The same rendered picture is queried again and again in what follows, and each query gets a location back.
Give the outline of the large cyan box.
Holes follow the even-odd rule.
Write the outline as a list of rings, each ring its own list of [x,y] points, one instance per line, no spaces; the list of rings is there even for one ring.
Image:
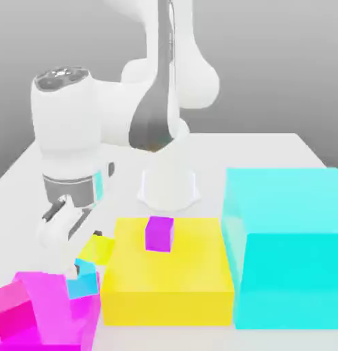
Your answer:
[[[236,328],[338,330],[338,169],[227,169],[221,231]]]

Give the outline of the small purple cube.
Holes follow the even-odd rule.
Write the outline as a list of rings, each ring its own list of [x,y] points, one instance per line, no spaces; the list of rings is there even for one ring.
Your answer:
[[[169,253],[174,239],[174,219],[151,216],[145,227],[145,249]]]

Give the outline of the large magenta box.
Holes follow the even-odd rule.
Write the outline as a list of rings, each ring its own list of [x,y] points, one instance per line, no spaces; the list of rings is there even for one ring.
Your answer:
[[[32,299],[41,341],[1,343],[0,351],[92,351],[99,294],[71,300],[63,275],[20,271],[15,280],[25,284]]]

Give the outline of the small yellow cube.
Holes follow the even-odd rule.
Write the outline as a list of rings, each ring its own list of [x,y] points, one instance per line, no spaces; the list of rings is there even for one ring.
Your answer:
[[[77,257],[96,265],[107,265],[114,245],[114,238],[93,234]]]

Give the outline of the small blue cube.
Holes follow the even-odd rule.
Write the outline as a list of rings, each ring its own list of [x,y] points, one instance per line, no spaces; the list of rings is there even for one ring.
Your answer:
[[[79,268],[76,279],[66,279],[67,291],[71,300],[83,298],[99,293],[96,267],[92,262],[75,259],[75,266]]]

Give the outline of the large yellow box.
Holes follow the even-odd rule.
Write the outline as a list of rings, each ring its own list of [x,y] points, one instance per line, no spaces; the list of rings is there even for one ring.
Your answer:
[[[101,284],[107,326],[229,326],[234,286],[217,218],[174,222],[170,253],[145,249],[146,217],[117,219]]]

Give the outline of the small pink cube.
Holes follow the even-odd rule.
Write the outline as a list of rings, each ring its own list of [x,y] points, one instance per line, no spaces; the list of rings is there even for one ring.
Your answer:
[[[0,344],[41,341],[32,299],[21,280],[0,287]]]

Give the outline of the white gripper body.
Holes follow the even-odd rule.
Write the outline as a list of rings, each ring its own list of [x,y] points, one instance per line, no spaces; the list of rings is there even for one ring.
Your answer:
[[[75,259],[86,239],[76,232],[91,208],[78,208],[70,195],[61,195],[44,213],[36,236],[42,256],[41,270],[49,274],[77,274]]]

